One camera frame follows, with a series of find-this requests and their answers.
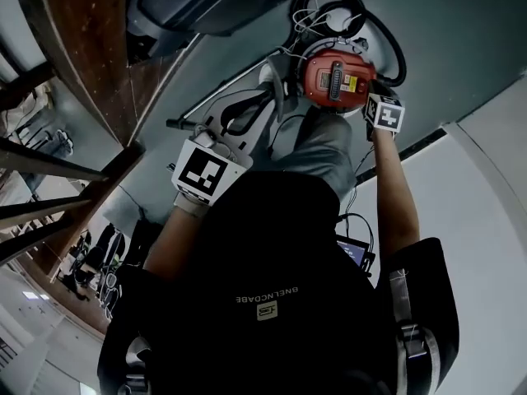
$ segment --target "gray pants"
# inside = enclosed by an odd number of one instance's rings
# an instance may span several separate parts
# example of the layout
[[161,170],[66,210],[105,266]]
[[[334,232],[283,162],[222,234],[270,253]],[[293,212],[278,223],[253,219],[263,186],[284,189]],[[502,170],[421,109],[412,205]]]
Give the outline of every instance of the gray pants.
[[[280,160],[270,160],[266,156],[267,152],[264,156],[261,152],[253,152],[252,170],[314,175],[329,184],[338,198],[343,200],[357,181],[350,156],[352,128],[344,118],[336,114],[317,113],[315,120],[312,120],[308,114],[304,121],[309,125],[302,125],[295,150]],[[264,131],[262,140],[265,142],[265,149],[268,136],[268,130]],[[262,149],[262,146],[255,148],[256,151]]]

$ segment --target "white marker cube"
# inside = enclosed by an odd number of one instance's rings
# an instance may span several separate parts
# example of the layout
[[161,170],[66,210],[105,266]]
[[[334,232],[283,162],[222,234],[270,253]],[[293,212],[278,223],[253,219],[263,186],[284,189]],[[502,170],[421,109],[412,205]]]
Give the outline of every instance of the white marker cube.
[[374,128],[399,133],[403,124],[404,106],[390,96],[369,94],[366,104],[366,120]]

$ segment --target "screen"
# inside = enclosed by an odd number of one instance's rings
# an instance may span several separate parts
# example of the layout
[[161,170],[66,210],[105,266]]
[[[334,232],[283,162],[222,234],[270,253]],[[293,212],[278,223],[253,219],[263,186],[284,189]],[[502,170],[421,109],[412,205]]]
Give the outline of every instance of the screen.
[[358,247],[355,244],[345,241],[337,241],[337,243],[358,266],[361,266],[362,258],[364,257],[364,252],[366,251],[363,247]]

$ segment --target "gray floor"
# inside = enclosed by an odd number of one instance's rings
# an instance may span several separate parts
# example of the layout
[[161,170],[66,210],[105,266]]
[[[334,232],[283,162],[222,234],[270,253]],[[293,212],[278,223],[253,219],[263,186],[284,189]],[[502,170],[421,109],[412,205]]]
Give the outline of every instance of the gray floor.
[[[397,92],[406,119],[397,139],[404,149],[441,123],[468,114],[511,84],[527,66],[527,0],[363,0],[398,39],[408,77]],[[280,45],[289,32],[288,4],[229,38],[206,38],[167,86],[141,132],[147,154],[123,186],[163,221],[175,190],[165,167],[177,160],[186,132],[165,127],[228,77]],[[357,163],[370,144],[354,116]],[[372,166],[370,158],[363,169]]]

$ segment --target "black hose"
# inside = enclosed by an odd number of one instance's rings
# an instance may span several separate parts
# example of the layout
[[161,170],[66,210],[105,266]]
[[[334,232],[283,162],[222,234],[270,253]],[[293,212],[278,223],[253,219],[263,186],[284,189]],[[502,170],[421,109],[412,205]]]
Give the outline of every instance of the black hose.
[[[290,18],[292,19],[293,14],[297,11],[301,9],[306,9],[309,1],[310,0],[292,0],[289,10]],[[395,78],[377,75],[377,80],[383,85],[389,87],[396,87],[401,85],[404,82],[404,79],[406,78],[406,60],[404,58],[403,50],[399,46],[399,43],[397,42],[395,37],[389,31],[389,29],[385,26],[385,24],[380,21],[377,16],[375,16],[373,13],[367,11],[364,8],[362,0],[340,0],[339,2],[327,3],[320,8],[320,14],[330,12],[339,7],[347,8],[353,15],[360,13],[362,14],[362,16],[359,16],[358,18],[354,19],[350,23],[348,28],[344,31],[337,32],[335,30],[332,30],[327,26],[327,24],[315,26],[313,29],[319,32],[320,34],[324,35],[324,37],[326,38],[337,36],[342,36],[343,38],[351,38],[355,36],[359,32],[359,30],[364,26],[364,22],[366,21],[366,19],[369,19],[371,23],[373,23],[377,27],[377,29],[379,29],[379,31],[386,37],[389,44],[394,49],[395,57],[397,58],[397,64],[399,65],[399,73]],[[291,33],[289,34],[289,38],[287,38],[287,41],[283,46],[286,48],[291,47],[295,42],[296,35],[297,33],[295,32],[295,28],[293,25],[293,27],[291,28]]]

